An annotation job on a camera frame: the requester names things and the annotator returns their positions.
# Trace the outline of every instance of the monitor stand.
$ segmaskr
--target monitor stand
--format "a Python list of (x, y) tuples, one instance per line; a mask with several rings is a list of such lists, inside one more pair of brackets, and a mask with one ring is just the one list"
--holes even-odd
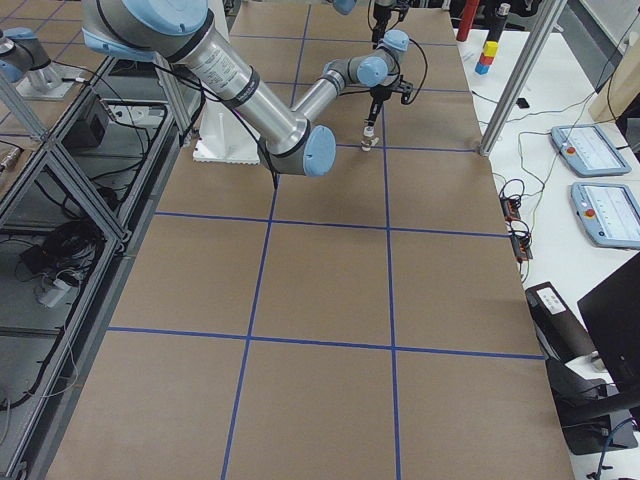
[[(547, 373), (562, 432), (571, 452), (575, 455), (602, 452), (609, 432), (630, 417), (628, 410), (612, 412), (579, 423), (563, 421), (563, 418), (572, 408), (616, 395), (618, 389), (613, 385), (607, 385), (603, 380), (585, 380), (555, 359), (547, 360)], [(628, 423), (616, 432), (609, 449), (621, 450), (637, 446), (633, 424)]]

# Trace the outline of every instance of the small robot arm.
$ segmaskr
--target small robot arm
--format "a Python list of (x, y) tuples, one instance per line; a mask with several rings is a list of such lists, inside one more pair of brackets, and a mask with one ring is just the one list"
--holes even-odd
[[(343, 14), (353, 5), (354, 0), (334, 2)], [(291, 109), (215, 29), (207, 0), (84, 0), (83, 9), (87, 46), (146, 62), (157, 52), (186, 66), (260, 133), (262, 163), (281, 174), (320, 176), (331, 169), (334, 135), (313, 121), (347, 86), (392, 81), (409, 43), (403, 32), (390, 31), (371, 54), (329, 63)]]
[(62, 84), (49, 55), (28, 28), (0, 30), (0, 71), (11, 83), (26, 75), (31, 86), (41, 93)]

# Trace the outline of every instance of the colored block stack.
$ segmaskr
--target colored block stack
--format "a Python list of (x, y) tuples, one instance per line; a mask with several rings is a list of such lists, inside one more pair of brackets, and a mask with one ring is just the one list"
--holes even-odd
[(485, 42), (482, 54), (480, 54), (480, 60), (476, 65), (476, 73), (485, 75), (489, 71), (489, 67), (493, 63), (493, 59), (498, 54), (498, 42), (488, 41)]

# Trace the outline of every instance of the light blue joint cap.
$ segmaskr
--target light blue joint cap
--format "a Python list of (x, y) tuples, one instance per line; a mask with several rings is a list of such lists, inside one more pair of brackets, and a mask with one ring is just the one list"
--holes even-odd
[(131, 15), (164, 35), (190, 35), (207, 19), (207, 0), (122, 0)]
[(302, 168), (308, 177), (326, 175), (336, 159), (336, 137), (333, 132), (322, 125), (317, 125), (311, 131), (304, 147)]
[(387, 78), (389, 67), (380, 57), (367, 57), (360, 62), (356, 73), (361, 84), (366, 87), (375, 87)]
[(134, 62), (153, 62), (155, 59), (155, 52), (136, 50), (113, 40), (94, 35), (84, 28), (82, 33), (84, 34), (84, 43), (94, 52), (123, 60), (133, 60)]
[(402, 30), (389, 30), (384, 34), (382, 43), (387, 47), (406, 52), (409, 49), (409, 35)]
[(9, 83), (16, 83), (21, 80), (24, 75), (18, 68), (3, 61), (0, 61), (0, 72), (2, 72)]
[(333, 8), (341, 15), (349, 15), (356, 6), (356, 0), (333, 0)]
[(4, 36), (11, 40), (37, 40), (33, 30), (26, 27), (10, 28), (4, 31)]

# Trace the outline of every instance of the yellow block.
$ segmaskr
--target yellow block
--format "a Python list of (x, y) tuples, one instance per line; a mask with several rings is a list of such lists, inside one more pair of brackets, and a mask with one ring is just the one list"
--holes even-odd
[(495, 57), (498, 53), (498, 42), (485, 42), (482, 53), (485, 57)]

